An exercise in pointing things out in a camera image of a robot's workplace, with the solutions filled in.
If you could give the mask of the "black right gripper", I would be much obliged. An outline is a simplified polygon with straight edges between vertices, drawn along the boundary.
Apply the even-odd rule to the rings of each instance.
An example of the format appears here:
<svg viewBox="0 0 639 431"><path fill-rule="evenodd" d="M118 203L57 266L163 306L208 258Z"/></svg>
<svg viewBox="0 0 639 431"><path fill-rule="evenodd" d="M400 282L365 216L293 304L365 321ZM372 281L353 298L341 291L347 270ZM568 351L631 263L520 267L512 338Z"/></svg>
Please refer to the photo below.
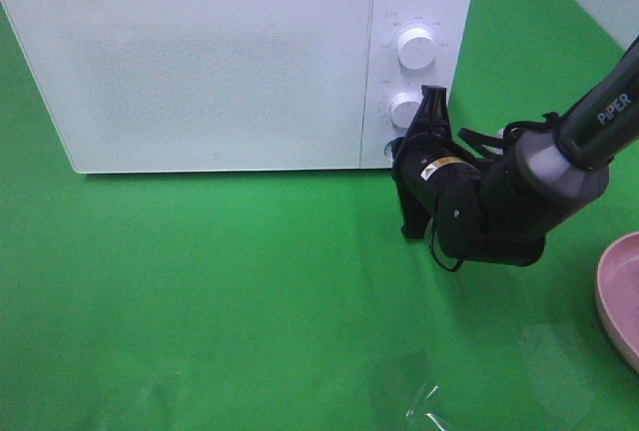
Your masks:
<svg viewBox="0 0 639 431"><path fill-rule="evenodd" d="M406 239L426 239L436 261L493 261L494 237L479 197L481 172L452 142L446 89L422 85L421 93L391 166L401 232Z"/></svg>

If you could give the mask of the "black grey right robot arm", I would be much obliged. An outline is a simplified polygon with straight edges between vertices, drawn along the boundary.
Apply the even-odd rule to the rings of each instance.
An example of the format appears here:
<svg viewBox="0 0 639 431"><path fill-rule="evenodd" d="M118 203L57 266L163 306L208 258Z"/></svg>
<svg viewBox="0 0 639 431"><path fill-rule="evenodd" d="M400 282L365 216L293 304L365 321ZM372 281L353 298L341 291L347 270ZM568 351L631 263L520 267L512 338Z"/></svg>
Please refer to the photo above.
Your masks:
<svg viewBox="0 0 639 431"><path fill-rule="evenodd" d="M465 128L454 141L446 91L423 86L404 136L391 144L408 239L466 261L526 266L546 234L597 200L615 155L638 138L638 46L565 114L508 124L492 137Z"/></svg>

